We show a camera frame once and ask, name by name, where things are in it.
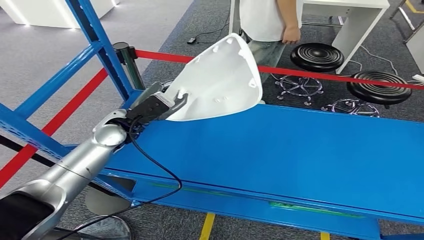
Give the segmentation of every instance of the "electrical cable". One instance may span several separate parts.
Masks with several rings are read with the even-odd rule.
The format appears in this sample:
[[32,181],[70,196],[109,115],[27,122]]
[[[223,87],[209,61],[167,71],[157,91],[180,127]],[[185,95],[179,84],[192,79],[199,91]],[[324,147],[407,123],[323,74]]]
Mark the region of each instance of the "electrical cable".
[[229,25],[229,23],[226,23],[221,29],[216,31],[216,32],[218,32],[218,31],[220,31],[220,32],[219,32],[219,35],[216,37],[215,41],[198,41],[197,43],[198,44],[214,44],[214,43],[216,43],[220,39],[221,35],[223,34],[224,28],[228,25]]
[[216,43],[216,42],[220,39],[221,35],[223,34],[223,30],[224,30],[224,28],[225,28],[227,25],[229,25],[229,24],[230,24],[230,23],[228,22],[228,20],[230,19],[230,13],[231,13],[231,10],[229,9],[229,10],[228,10],[227,17],[226,17],[226,20],[225,20],[225,23],[224,23],[224,25],[223,25],[220,29],[215,30],[215,31],[211,31],[211,32],[204,32],[204,33],[200,33],[200,34],[198,34],[197,36],[195,36],[195,37],[194,37],[194,39],[196,39],[198,36],[203,35],[203,34],[212,34],[212,33],[219,32],[219,35],[216,37],[215,41],[213,41],[213,42],[212,42],[212,41],[198,41],[197,43],[198,43],[198,44],[214,44],[214,43]]
[[412,84],[412,85],[416,85],[416,86],[424,86],[424,82],[422,81],[418,81],[418,80],[409,80],[407,81],[408,83]]
[[395,68],[395,66],[393,65],[393,62],[392,61],[390,61],[389,59],[386,59],[386,58],[384,58],[384,57],[381,57],[381,56],[377,56],[377,55],[374,55],[374,54],[372,54],[367,48],[365,48],[364,46],[360,46],[361,48],[363,48],[365,51],[366,51],[366,53],[368,54],[368,55],[370,55],[370,56],[373,56],[373,57],[375,57],[375,58],[378,58],[378,59],[381,59],[381,60],[384,60],[384,61],[386,61],[386,62],[389,62],[390,63],[390,66],[391,66],[391,69],[393,70],[393,72],[394,72],[394,74],[397,76],[398,75],[398,70],[396,70],[396,68]]
[[360,63],[360,62],[358,62],[358,61],[353,61],[353,60],[350,60],[349,62],[352,62],[352,63],[358,64],[358,65],[359,65],[359,72],[362,72],[362,67],[363,67],[362,63]]
[[169,175],[171,175],[176,181],[177,181],[177,183],[178,183],[178,186],[177,186],[177,188],[175,189],[175,190],[173,190],[173,191],[170,191],[170,192],[168,192],[168,193],[166,193],[166,194],[164,194],[164,195],[162,195],[162,196],[159,196],[159,197],[156,197],[156,198],[154,198],[154,199],[152,199],[152,200],[149,200],[149,201],[145,201],[145,202],[142,202],[142,203],[140,203],[140,204],[137,204],[137,205],[134,205],[134,206],[130,206],[130,207],[128,207],[128,208],[125,208],[125,209],[123,209],[123,210],[120,210],[120,211],[117,211],[117,212],[114,212],[114,213],[112,213],[112,214],[109,214],[109,215],[107,215],[107,216],[104,216],[104,217],[101,217],[101,218],[99,218],[99,219],[97,219],[97,220],[95,220],[95,221],[92,221],[92,222],[90,222],[90,223],[87,223],[87,224],[85,224],[85,225],[83,225],[83,226],[81,226],[81,227],[78,227],[77,229],[75,229],[75,230],[73,230],[73,231],[71,231],[71,232],[69,232],[68,234],[66,234],[66,235],[64,235],[64,236],[62,236],[62,237],[60,237],[60,238],[58,238],[57,240],[64,240],[65,238],[67,238],[67,237],[69,237],[69,236],[71,236],[71,235],[73,235],[73,234],[76,234],[76,233],[78,233],[78,231],[81,231],[82,229],[85,229],[85,228],[87,228],[88,226],[91,226],[91,225],[93,225],[93,224],[95,224],[95,223],[98,223],[98,222],[100,222],[100,221],[103,221],[103,220],[105,220],[105,219],[108,219],[108,218],[110,218],[110,217],[113,217],[113,216],[115,216],[115,215],[118,215],[118,214],[121,214],[121,213],[124,213],[124,212],[126,212],[126,211],[129,211],[129,210],[132,210],[132,209],[136,209],[136,208],[139,208],[139,207],[141,207],[141,206],[144,206],[144,205],[146,205],[146,204],[151,204],[151,203],[153,203],[153,202],[156,202],[156,201],[159,201],[159,200],[161,200],[161,199],[164,199],[164,198],[167,198],[167,197],[169,197],[169,196],[171,196],[171,195],[173,195],[173,194],[175,194],[176,192],[178,192],[179,190],[181,190],[182,188],[183,188],[183,182],[181,181],[181,179],[177,176],[177,175],[175,175],[175,173],[173,173],[172,171],[170,171],[168,168],[166,168],[165,166],[163,166],[162,164],[160,164],[158,161],[156,161],[154,158],[152,158],[149,154],[147,154],[141,147],[140,147],[140,145],[136,142],[136,140],[134,139],[134,137],[133,137],[133,134],[134,133],[136,133],[137,131],[132,131],[133,129],[134,129],[134,127],[135,127],[135,125],[136,125],[136,123],[142,118],[143,116],[139,116],[139,117],[137,117],[136,119],[134,119],[134,121],[131,123],[131,125],[130,125],[130,127],[129,127],[129,132],[128,132],[128,136],[129,136],[129,139],[131,140],[131,142],[132,142],[132,144],[134,145],[134,147],[140,152],[140,153],[142,153],[147,159],[149,159],[152,163],[154,163],[156,166],[158,166],[159,168],[161,168],[162,170],[164,170],[165,172],[167,172]]

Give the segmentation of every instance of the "blue metal frame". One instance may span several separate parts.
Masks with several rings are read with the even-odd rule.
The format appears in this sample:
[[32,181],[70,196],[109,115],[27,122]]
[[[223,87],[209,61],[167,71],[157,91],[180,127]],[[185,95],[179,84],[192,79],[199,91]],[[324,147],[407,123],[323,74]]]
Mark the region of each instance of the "blue metal frame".
[[[0,103],[1,128],[57,159],[73,146],[60,144],[26,119],[91,57],[99,57],[123,107],[140,94],[132,89],[90,1],[66,3],[89,46],[15,111]],[[423,136],[424,124],[417,122],[258,105],[226,117],[153,122],[137,141],[184,182],[182,191],[160,204],[364,240],[424,240],[423,234],[380,236],[377,221],[424,224]],[[164,146],[166,139],[173,141]],[[355,147],[346,151],[349,145]],[[107,176],[136,185],[128,191]],[[176,187],[131,145],[114,155],[95,182],[132,203]]]

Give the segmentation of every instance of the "yellow floor marking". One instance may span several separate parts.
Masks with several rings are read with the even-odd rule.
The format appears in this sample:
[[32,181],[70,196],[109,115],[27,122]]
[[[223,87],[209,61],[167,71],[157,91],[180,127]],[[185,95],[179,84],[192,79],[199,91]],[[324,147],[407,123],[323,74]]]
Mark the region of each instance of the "yellow floor marking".
[[321,232],[321,240],[330,240],[330,233]]
[[414,5],[410,2],[410,0],[406,0],[405,4],[408,6],[408,8],[414,13],[414,14],[424,14],[424,11],[418,11],[415,9]]
[[208,213],[204,219],[203,228],[201,229],[201,234],[199,240],[208,240],[211,235],[212,226],[214,225],[215,214]]

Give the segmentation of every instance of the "stool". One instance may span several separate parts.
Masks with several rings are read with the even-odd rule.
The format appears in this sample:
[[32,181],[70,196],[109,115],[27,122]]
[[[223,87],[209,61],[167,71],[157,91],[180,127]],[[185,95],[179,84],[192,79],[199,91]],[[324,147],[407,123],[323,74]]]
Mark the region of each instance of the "stool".
[[[362,71],[353,75],[352,78],[408,84],[405,80],[396,75],[381,71]],[[331,109],[333,113],[348,113],[350,115],[379,118],[379,111],[370,103],[384,105],[386,109],[389,109],[390,105],[400,104],[407,100],[412,94],[410,88],[355,82],[348,82],[347,90],[358,99],[340,99],[333,104],[322,107],[321,110],[328,111]]]
[[[338,69],[345,58],[337,48],[323,43],[305,43],[297,46],[290,54],[290,60],[299,68],[316,73],[327,73]],[[277,96],[284,99],[284,94],[307,97],[306,106],[311,105],[311,96],[322,94],[323,85],[312,77],[283,76],[275,82],[283,92]]]

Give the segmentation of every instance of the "black round stool seat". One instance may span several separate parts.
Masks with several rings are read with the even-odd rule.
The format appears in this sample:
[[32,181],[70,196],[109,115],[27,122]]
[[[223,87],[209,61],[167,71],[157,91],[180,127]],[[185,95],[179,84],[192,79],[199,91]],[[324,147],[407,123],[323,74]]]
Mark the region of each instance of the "black round stool seat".
[[[362,71],[354,74],[352,78],[373,80],[387,83],[408,84],[402,78],[381,71]],[[360,100],[372,104],[393,105],[407,100],[412,91],[410,88],[382,86],[365,83],[348,82],[347,90]]]
[[334,71],[345,61],[340,50],[323,43],[301,44],[293,49],[290,59],[299,68],[316,73]]

